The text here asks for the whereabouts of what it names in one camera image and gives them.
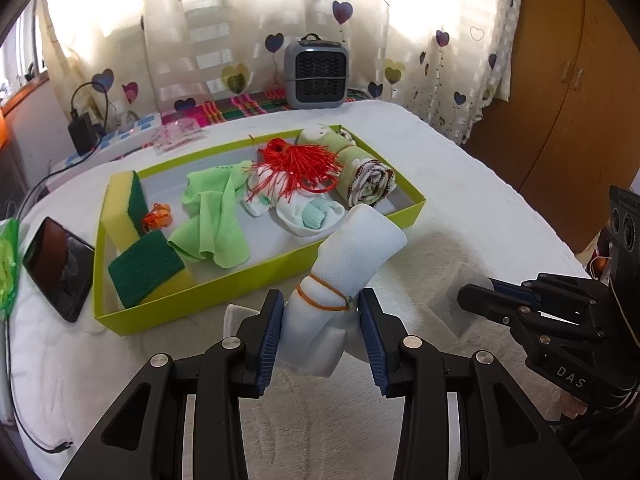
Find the phone screen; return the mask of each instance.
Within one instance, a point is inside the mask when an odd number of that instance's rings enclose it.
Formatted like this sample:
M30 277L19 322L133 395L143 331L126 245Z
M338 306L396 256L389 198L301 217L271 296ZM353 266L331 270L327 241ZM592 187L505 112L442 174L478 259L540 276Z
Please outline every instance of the phone screen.
M45 218L27 252L24 267L63 319L78 319L93 283L94 248L51 218Z

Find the white wall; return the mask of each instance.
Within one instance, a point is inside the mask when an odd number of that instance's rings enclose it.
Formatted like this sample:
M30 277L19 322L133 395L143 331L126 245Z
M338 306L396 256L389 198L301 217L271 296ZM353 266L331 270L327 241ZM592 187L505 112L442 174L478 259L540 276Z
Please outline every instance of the white wall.
M66 117L49 81L27 96L5 119L14 157L28 187L46 176L49 161L55 166L76 152Z

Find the kitchen sponge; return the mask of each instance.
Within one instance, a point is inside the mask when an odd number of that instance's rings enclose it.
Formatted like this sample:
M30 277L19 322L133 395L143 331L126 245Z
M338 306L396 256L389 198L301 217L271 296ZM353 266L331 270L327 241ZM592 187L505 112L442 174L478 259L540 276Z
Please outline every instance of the kitchen sponge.
M109 274L124 308L159 300L196 284L162 231L143 235L109 264Z
M148 212L138 174L123 171L111 175L100 223L120 252L129 249L144 234L142 219Z

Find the charger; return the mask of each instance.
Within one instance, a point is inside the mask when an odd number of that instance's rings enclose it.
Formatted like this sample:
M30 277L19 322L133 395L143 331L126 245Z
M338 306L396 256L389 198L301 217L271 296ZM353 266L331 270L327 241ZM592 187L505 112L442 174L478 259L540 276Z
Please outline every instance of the charger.
M95 131L95 127L87 112L80 116L76 113L68 126L68 130L79 156L89 153L100 140L100 136L98 132Z

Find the window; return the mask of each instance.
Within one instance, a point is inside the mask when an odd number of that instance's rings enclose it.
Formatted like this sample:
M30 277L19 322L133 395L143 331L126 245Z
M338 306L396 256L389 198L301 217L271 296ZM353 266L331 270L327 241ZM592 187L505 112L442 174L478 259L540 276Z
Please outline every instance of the window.
M0 46L0 105L45 70L36 0L31 0Z

